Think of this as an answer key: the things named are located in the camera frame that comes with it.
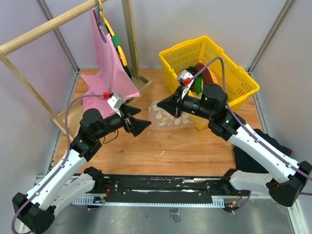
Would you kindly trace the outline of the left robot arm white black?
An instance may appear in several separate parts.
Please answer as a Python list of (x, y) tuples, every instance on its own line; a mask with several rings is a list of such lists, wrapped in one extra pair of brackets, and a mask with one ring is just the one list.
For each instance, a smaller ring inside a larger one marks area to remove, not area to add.
[(98, 152), (101, 138), (120, 128), (136, 137), (151, 125), (148, 120), (134, 117), (141, 111), (139, 108), (123, 104), (118, 111), (107, 118), (94, 108), (83, 113), (78, 134), (58, 164), (27, 193), (16, 193), (13, 197), (13, 233), (17, 232), (15, 221), (19, 219), (31, 233), (42, 234), (60, 211), (77, 197), (89, 191), (99, 193), (103, 190), (102, 178), (85, 173), (69, 185), (66, 182)]

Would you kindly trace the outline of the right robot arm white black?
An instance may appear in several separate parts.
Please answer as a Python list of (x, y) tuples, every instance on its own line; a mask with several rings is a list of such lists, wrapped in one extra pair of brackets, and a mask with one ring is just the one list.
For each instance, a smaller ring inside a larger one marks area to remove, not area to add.
[(277, 203), (291, 207), (311, 179), (311, 164), (297, 162), (262, 138), (227, 107), (228, 96), (219, 85), (206, 85), (200, 99), (186, 92), (186, 87), (178, 86), (173, 95), (157, 106), (175, 118), (186, 112), (207, 119), (212, 133), (247, 153), (267, 171), (259, 174), (229, 169), (222, 177), (222, 192), (232, 195), (237, 190), (247, 190), (269, 194)]

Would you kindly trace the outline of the clear polka dot zip bag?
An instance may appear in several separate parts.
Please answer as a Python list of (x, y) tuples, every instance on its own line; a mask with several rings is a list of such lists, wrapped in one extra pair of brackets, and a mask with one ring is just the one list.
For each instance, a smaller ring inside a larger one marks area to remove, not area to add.
[(205, 125), (206, 121), (200, 117), (190, 115), (186, 112), (181, 114), (181, 117), (175, 118), (162, 108), (158, 107), (158, 100), (153, 101), (148, 108), (149, 121), (152, 123), (150, 128), (156, 130), (171, 130), (189, 127), (199, 127)]

